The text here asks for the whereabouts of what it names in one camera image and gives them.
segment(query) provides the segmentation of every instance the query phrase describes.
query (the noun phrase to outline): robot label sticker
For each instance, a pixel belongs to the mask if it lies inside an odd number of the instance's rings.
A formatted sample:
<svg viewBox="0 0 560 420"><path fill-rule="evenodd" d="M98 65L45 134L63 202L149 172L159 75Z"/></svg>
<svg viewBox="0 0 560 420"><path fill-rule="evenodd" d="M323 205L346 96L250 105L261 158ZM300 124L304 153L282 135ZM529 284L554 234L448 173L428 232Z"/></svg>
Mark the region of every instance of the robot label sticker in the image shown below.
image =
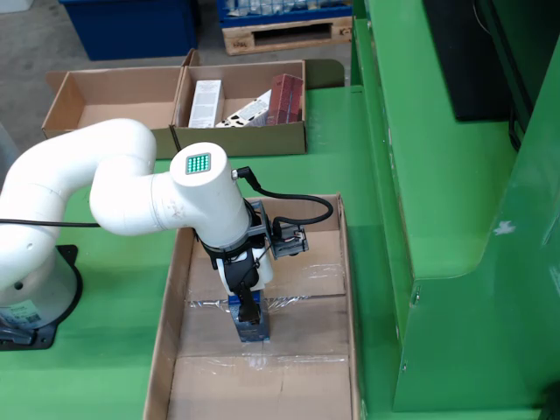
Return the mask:
<svg viewBox="0 0 560 420"><path fill-rule="evenodd" d="M41 320L37 307L31 300L25 300L10 306L0 306L0 319L10 326L33 328Z"/></svg>

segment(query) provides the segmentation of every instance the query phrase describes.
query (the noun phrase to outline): red box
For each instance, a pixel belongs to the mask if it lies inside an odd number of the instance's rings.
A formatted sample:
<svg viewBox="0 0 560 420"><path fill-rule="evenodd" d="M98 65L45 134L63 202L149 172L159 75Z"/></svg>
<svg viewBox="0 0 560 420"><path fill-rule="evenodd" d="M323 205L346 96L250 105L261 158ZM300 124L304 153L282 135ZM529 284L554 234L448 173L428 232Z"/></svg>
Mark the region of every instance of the red box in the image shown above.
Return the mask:
<svg viewBox="0 0 560 420"><path fill-rule="evenodd" d="M303 86L302 79L289 74L280 74L272 79L272 94L266 125L298 121Z"/></svg>

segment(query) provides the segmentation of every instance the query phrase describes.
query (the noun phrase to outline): concrete floor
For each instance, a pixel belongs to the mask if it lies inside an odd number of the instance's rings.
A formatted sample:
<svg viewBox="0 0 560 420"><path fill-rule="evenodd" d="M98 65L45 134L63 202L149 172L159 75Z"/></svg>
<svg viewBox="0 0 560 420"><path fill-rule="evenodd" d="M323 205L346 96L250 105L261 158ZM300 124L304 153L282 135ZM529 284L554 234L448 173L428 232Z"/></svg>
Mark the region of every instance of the concrete floor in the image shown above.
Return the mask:
<svg viewBox="0 0 560 420"><path fill-rule="evenodd" d="M350 67L350 45L301 48L229 57L215 0L200 0L199 52L203 65L295 59L336 59ZM41 124L54 98L45 83L52 70L174 66L182 57L90 61L58 0L35 0L25 12L0 15L0 122L24 151L44 139Z"/></svg>

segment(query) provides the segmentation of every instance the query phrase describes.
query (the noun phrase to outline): small blue block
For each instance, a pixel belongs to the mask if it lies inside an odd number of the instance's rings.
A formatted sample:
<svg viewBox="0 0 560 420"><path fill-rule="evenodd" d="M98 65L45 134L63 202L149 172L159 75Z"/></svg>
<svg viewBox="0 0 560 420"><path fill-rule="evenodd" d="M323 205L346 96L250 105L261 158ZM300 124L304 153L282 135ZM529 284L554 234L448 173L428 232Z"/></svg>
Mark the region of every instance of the small blue block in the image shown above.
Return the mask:
<svg viewBox="0 0 560 420"><path fill-rule="evenodd" d="M234 320L235 328L237 328L237 333L239 334L239 339L243 343L270 339L269 307L260 291L253 291L252 293L253 299L261 308L261 322L257 325L253 325L250 322L238 321L240 305L237 296L230 296L227 300L231 317Z"/></svg>

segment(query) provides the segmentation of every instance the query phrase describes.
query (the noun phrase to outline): black panel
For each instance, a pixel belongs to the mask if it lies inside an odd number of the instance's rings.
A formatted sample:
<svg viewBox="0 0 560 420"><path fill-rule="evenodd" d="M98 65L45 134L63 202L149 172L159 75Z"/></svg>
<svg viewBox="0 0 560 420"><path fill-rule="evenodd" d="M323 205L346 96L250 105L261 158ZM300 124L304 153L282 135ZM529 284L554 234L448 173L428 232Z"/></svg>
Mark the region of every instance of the black panel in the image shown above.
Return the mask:
<svg viewBox="0 0 560 420"><path fill-rule="evenodd" d="M423 4L455 117L507 120L508 83L492 37L477 21L474 0L423 0Z"/></svg>

